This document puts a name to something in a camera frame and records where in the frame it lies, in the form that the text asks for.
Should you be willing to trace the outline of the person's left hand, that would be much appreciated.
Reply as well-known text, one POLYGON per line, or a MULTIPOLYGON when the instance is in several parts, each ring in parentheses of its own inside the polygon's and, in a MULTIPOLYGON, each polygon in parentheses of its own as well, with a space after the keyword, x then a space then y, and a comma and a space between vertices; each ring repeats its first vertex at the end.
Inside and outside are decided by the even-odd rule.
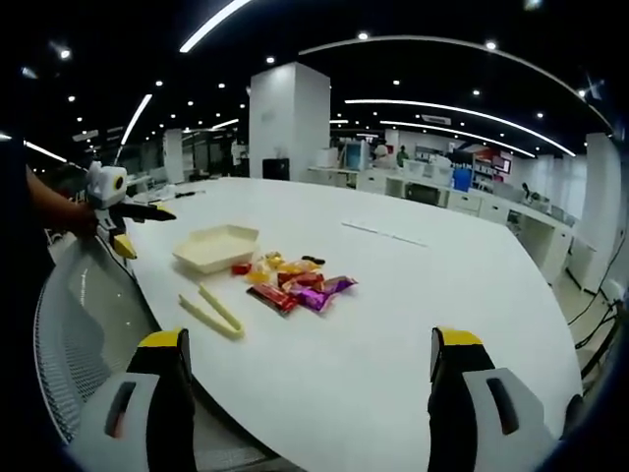
POLYGON ((96 235, 97 218, 87 203, 66 202, 57 213, 57 225, 80 238, 96 235))

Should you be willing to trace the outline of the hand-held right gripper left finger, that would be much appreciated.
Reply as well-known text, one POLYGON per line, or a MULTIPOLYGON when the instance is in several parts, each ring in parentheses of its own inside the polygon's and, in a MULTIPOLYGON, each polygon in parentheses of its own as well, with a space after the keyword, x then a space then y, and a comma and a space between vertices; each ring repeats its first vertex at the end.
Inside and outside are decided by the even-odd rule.
POLYGON ((86 403, 68 454, 82 471, 195 471, 189 332, 156 331, 86 403))

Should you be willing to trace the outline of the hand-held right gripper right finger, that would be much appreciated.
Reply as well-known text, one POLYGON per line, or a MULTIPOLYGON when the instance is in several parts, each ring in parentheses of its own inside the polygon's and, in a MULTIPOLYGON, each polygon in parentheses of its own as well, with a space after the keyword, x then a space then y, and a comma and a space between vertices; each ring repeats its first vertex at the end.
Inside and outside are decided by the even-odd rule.
POLYGON ((535 471, 558 440, 543 404, 467 330, 431 332, 429 471, 535 471))

